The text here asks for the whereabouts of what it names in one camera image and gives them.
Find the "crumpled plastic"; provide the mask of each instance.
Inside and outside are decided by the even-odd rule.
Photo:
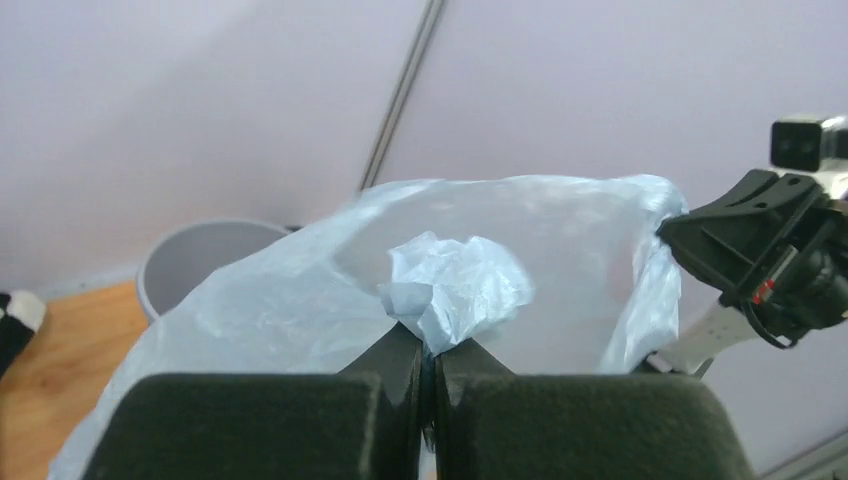
[[[82,477],[124,394],[165,372],[334,373],[387,333],[386,252],[426,231],[508,249],[536,290],[474,335],[518,374],[624,373],[677,336],[680,272],[654,235],[685,212],[666,179],[525,176],[381,185],[224,267],[139,338],[50,466]]]
[[[392,283],[378,287],[383,307],[433,355],[511,320],[533,298],[518,259],[486,238],[462,243],[428,231],[389,255]]]

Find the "gray trash bin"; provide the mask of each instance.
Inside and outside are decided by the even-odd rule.
[[[138,299],[152,323],[179,304],[212,272],[252,255],[290,231],[255,220],[200,222],[167,235],[142,263]]]

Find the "gray metal trim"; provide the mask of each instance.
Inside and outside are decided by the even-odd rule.
[[[763,475],[761,480],[813,480],[848,462],[848,432]]]
[[[403,66],[400,80],[392,94],[392,100],[389,104],[389,110],[383,118],[383,124],[380,127],[380,133],[377,135],[377,140],[374,142],[374,148],[371,150],[371,158],[368,160],[368,166],[365,173],[362,175],[362,180],[359,183],[359,191],[373,187],[377,182],[377,175],[380,173],[380,167],[383,165],[383,160],[386,157],[386,151],[389,148],[389,143],[392,141],[392,136],[395,133],[395,127],[400,121],[400,115],[403,112],[403,107],[406,104],[406,99],[409,97],[410,89],[415,81],[415,76],[418,74],[418,69],[421,62],[424,60],[424,53],[430,45],[430,40],[433,38],[433,32],[436,30],[439,18],[442,14],[442,7],[446,0],[429,0],[424,10],[424,15],[421,17],[421,22],[418,24],[418,31],[415,33],[415,41],[412,43],[412,48],[409,55],[406,57],[406,63]]]

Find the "wooden surface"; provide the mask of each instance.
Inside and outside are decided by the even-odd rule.
[[[43,480],[147,326],[132,283],[51,302],[0,380],[0,479]]]

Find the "white wall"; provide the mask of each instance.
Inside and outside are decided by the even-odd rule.
[[[123,274],[200,218],[332,211],[425,4],[3,2],[0,288]]]
[[[768,163],[769,126],[848,111],[848,4],[451,0],[379,182],[671,178],[693,206]],[[711,300],[686,286],[687,321]],[[726,352],[706,377],[764,472],[848,428],[848,327]]]

